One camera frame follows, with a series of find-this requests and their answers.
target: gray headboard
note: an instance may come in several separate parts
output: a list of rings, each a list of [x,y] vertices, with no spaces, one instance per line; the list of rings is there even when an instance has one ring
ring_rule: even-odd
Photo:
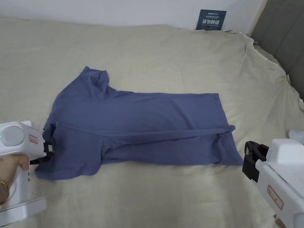
[[[304,98],[304,0],[268,0],[251,36],[272,54]]]

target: mattress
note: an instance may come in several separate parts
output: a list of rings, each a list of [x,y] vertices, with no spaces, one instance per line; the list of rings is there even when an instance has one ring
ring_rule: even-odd
[[[56,95],[89,66],[107,70],[117,90],[219,93],[242,156],[248,140],[270,145],[304,130],[284,71],[241,33],[6,18],[0,29],[2,123],[30,119],[42,131]],[[30,187],[47,210],[8,227],[273,225],[273,210],[241,167],[125,162],[64,181],[37,179],[32,167]]]

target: red warning label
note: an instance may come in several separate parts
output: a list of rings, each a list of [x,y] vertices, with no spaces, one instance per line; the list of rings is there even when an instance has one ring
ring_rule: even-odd
[[[276,203],[276,205],[279,207],[279,209],[282,210],[284,203],[270,185],[268,185],[267,192],[271,196],[273,201]]]
[[[38,144],[38,138],[36,138],[35,136],[29,135],[29,140],[33,143]]]

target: wrist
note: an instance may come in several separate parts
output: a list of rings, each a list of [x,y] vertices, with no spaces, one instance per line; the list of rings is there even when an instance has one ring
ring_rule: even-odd
[[[0,182],[0,205],[4,204],[9,197],[9,190],[5,184]]]

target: blue t-shirt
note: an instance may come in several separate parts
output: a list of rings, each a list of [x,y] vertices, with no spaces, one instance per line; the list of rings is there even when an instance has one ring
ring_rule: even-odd
[[[37,177],[95,174],[102,164],[242,165],[218,94],[117,91],[85,67],[56,98],[43,137],[55,156]]]

